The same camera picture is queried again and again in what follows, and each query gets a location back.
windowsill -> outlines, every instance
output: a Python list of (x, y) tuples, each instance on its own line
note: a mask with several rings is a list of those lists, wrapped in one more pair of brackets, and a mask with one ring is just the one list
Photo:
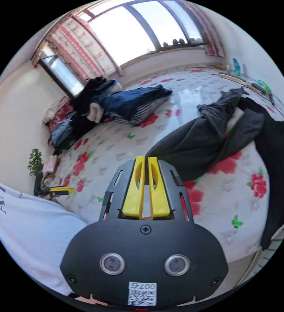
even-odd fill
[(176, 49), (167, 49), (165, 51), (160, 51), (160, 52), (153, 52), (153, 53), (147, 53), (147, 54), (144, 54), (144, 55), (141, 55), (137, 58), (134, 58), (124, 64), (122, 64), (120, 66), (121, 69), (125, 69), (135, 63), (138, 63), (140, 61), (143, 61), (145, 59), (148, 59), (148, 58), (151, 58), (152, 56), (155, 56), (155, 55), (161, 55), (161, 54), (166, 54), (166, 53), (170, 53), (170, 52), (175, 52), (175, 51), (180, 51), (180, 50), (203, 50), (203, 46), (194, 46), (194, 47), (184, 47), (184, 48), (176, 48)]

dark gray clothing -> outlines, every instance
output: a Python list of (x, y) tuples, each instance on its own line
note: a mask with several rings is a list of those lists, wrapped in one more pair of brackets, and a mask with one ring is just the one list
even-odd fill
[(201, 177), (260, 133), (264, 116), (246, 109), (226, 137), (227, 123), (243, 94), (248, 94), (243, 88), (231, 89), (222, 92), (216, 103), (199, 105), (200, 117), (168, 134), (147, 152), (146, 157), (157, 157), (171, 164), (183, 181)]

yellow bracket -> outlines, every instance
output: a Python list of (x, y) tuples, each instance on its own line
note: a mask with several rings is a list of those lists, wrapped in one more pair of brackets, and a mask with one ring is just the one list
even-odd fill
[(145, 157), (136, 158), (122, 213), (125, 217), (142, 219), (145, 183)]
[(63, 193), (66, 192), (66, 195), (69, 195), (73, 193), (74, 189), (70, 186), (55, 186), (53, 188), (50, 188), (50, 193), (56, 193), (56, 192), (61, 192), (61, 195), (64, 195)]
[(167, 218), (170, 215), (170, 207), (156, 157), (148, 158), (148, 177), (152, 220)]

potted plant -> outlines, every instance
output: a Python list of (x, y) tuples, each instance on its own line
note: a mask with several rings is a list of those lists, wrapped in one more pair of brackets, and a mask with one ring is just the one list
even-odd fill
[(41, 151), (39, 149), (32, 149), (29, 155), (28, 166), (30, 176), (36, 176), (39, 171), (43, 168), (41, 159)]

printed number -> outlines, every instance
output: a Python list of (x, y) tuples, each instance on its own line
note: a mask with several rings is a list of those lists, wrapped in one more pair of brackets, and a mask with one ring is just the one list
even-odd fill
[(140, 289), (155, 289), (154, 284), (141, 284)]

